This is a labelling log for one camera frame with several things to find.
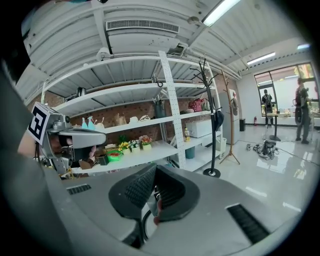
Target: pink handbag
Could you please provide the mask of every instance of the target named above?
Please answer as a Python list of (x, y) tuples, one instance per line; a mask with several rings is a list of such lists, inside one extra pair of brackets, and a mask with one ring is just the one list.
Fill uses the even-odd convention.
[(189, 109), (193, 109), (194, 112), (200, 112), (202, 111), (202, 99), (196, 99), (194, 101), (189, 102)]

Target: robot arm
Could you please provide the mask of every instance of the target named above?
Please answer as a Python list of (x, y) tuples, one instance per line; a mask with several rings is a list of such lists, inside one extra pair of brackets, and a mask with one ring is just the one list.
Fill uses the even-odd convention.
[[(45, 157), (53, 163), (59, 174), (64, 174), (71, 162), (88, 158), (92, 146), (104, 144), (104, 133), (72, 128), (70, 118), (47, 105), (36, 102), (33, 119), (27, 131), (41, 146)], [(52, 138), (58, 138), (61, 151), (55, 152)]]

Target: kettle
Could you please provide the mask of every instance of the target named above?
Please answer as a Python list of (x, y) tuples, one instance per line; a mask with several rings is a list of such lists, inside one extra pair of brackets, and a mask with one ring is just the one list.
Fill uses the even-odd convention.
[(86, 88), (82, 88), (82, 87), (78, 87), (78, 89), (76, 90), (76, 96), (80, 97), (83, 95), (87, 94), (87, 89)]

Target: handbag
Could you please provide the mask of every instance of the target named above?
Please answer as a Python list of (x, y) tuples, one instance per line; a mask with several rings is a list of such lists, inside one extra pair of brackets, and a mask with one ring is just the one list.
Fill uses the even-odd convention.
[(189, 109), (194, 110), (194, 112), (200, 112), (202, 111), (202, 99), (196, 99), (194, 101), (189, 102), (188, 107)]
[(201, 101), (202, 111), (210, 111), (210, 104), (207, 98), (203, 98)]

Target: shelf support post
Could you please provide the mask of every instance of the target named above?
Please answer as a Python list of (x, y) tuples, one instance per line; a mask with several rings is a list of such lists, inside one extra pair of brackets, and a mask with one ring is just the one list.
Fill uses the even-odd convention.
[(185, 169), (186, 168), (186, 155), (184, 150), (184, 137), (183, 137), (183, 129), (182, 123), (180, 118), (180, 111), (178, 106), (178, 99), (176, 94), (176, 89), (174, 85), (174, 80), (172, 77), (169, 61), (167, 55), (164, 51), (159, 51), (159, 56), (161, 60), (161, 65), (164, 73), (164, 78), (167, 87), (167, 93), (169, 96), (171, 112), (173, 116), (173, 127), (175, 132), (176, 138), (176, 146), (178, 149), (178, 159), (179, 159), (179, 168)]

